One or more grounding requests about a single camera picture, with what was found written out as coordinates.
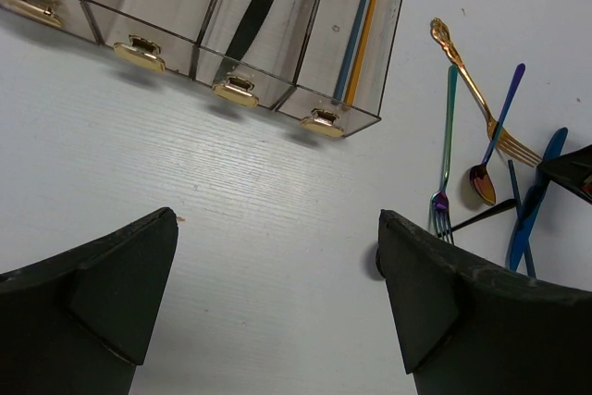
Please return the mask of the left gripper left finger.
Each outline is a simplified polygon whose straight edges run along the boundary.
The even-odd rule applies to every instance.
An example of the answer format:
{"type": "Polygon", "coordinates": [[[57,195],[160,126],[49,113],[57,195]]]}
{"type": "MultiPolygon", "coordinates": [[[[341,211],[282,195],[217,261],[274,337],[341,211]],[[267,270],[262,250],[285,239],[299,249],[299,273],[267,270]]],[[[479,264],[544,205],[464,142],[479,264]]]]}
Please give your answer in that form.
{"type": "Polygon", "coordinates": [[[127,394],[179,238],[170,208],[1,276],[4,394],[127,394]]]}

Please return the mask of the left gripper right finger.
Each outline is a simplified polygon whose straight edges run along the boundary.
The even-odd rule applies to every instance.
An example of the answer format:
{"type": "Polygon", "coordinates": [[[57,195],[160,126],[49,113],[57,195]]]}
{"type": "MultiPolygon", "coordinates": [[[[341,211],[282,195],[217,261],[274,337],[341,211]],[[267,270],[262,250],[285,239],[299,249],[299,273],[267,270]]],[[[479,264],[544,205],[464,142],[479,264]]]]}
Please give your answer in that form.
{"type": "Polygon", "coordinates": [[[384,210],[378,249],[421,394],[587,394],[591,295],[512,272],[384,210]]]}

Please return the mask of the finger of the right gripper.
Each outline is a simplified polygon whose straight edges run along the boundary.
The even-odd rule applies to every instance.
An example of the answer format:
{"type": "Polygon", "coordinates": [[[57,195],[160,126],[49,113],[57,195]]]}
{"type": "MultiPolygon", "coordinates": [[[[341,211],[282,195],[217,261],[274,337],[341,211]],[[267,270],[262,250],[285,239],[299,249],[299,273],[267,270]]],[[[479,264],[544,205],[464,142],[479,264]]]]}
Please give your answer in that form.
{"type": "Polygon", "coordinates": [[[543,161],[537,170],[588,204],[591,203],[592,146],[543,161]]]}

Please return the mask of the blue knife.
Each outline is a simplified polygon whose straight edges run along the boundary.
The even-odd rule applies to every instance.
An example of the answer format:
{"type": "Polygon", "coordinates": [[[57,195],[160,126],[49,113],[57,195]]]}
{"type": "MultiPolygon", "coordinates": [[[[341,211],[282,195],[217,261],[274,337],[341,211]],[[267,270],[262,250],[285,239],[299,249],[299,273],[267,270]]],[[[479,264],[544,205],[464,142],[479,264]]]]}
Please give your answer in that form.
{"type": "MultiPolygon", "coordinates": [[[[548,161],[559,157],[567,136],[567,128],[563,127],[556,130],[549,140],[542,160],[548,161]]],[[[522,201],[522,213],[520,218],[517,218],[507,253],[507,266],[512,271],[516,271],[518,265],[524,259],[524,249],[526,243],[529,242],[540,205],[545,198],[549,183],[550,180],[542,172],[536,170],[535,182],[528,189],[522,201]]]]}

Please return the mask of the gold chopstick slanted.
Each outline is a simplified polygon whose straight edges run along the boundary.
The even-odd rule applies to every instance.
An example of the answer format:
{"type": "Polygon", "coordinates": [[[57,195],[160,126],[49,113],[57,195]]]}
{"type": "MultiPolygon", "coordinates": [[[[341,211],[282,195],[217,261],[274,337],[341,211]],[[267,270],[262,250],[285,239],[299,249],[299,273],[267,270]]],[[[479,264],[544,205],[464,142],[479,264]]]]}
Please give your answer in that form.
{"type": "Polygon", "coordinates": [[[344,99],[346,105],[353,105],[354,102],[358,82],[361,77],[362,66],[364,63],[364,53],[368,45],[369,34],[372,28],[373,17],[376,10],[376,2],[377,0],[369,0],[367,5],[364,16],[364,25],[362,27],[360,40],[356,48],[356,56],[351,70],[348,90],[344,99]]]}

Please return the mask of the black knife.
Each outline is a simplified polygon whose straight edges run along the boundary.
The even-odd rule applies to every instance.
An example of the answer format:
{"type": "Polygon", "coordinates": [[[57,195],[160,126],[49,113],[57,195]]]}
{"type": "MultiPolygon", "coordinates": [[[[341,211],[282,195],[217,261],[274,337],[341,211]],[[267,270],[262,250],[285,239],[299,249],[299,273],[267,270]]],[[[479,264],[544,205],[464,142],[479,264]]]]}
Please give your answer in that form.
{"type": "Polygon", "coordinates": [[[242,60],[253,44],[275,0],[251,0],[226,51],[226,56],[242,60]]]}

